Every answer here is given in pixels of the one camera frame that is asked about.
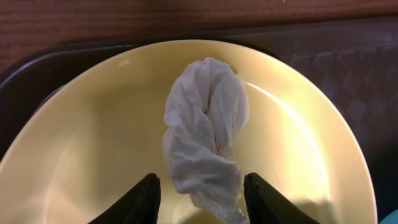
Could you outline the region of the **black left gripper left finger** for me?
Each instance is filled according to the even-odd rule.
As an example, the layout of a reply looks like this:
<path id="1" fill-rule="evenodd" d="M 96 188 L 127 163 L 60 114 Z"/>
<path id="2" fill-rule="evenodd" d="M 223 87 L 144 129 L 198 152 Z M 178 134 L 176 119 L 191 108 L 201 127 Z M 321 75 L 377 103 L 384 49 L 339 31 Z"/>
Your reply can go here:
<path id="1" fill-rule="evenodd" d="M 150 173 L 89 224 L 156 224 L 160 201 L 160 179 Z"/>

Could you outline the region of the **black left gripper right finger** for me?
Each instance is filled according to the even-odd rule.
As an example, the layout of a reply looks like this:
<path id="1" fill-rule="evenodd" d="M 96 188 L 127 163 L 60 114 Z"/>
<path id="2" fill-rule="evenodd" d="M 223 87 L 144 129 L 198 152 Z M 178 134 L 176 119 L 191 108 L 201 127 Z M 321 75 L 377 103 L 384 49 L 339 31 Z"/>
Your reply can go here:
<path id="1" fill-rule="evenodd" d="M 259 174 L 245 175 L 243 186 L 250 224 L 319 224 Z"/>

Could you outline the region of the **white napkin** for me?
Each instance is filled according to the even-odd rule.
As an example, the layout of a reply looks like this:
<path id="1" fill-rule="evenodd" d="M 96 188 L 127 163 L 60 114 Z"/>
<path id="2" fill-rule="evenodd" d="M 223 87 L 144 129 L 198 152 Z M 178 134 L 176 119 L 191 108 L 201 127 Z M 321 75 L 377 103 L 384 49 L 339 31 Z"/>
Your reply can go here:
<path id="1" fill-rule="evenodd" d="M 215 58 L 191 63 L 167 97 L 163 152 L 176 191 L 224 223 L 248 223 L 238 208 L 234 144 L 249 118 L 241 77 Z"/>

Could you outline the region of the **light blue bowl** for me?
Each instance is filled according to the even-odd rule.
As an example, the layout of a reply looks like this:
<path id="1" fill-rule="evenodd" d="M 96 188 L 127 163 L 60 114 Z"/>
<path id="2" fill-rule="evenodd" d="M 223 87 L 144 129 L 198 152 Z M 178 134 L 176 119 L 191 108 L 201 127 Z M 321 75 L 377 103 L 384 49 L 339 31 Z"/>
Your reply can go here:
<path id="1" fill-rule="evenodd" d="M 398 210 L 395 210 L 383 218 L 379 224 L 398 224 Z"/>

